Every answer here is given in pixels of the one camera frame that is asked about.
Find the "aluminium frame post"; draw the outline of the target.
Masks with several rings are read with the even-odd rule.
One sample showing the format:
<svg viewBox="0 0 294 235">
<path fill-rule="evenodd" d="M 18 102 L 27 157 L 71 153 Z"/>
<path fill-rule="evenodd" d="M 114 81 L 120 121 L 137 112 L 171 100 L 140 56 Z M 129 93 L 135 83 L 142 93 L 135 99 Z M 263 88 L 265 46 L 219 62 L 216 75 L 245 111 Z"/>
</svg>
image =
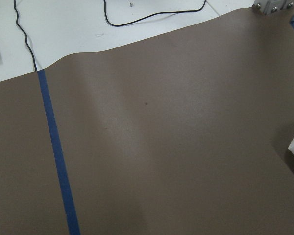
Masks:
<svg viewBox="0 0 294 235">
<path fill-rule="evenodd" d="M 264 15 L 273 14 L 280 10 L 294 7 L 294 0 L 255 0 L 253 8 Z"/>
</svg>

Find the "brown paper table mat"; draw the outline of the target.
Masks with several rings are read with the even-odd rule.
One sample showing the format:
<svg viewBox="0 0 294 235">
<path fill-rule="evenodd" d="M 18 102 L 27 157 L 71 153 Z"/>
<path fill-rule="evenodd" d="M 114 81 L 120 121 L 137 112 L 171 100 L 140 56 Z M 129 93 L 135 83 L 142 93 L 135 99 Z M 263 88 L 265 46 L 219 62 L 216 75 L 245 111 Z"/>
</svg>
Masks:
<svg viewBox="0 0 294 235">
<path fill-rule="evenodd" d="M 239 9 L 0 82 L 0 235 L 294 235 L 291 18 Z"/>
</svg>

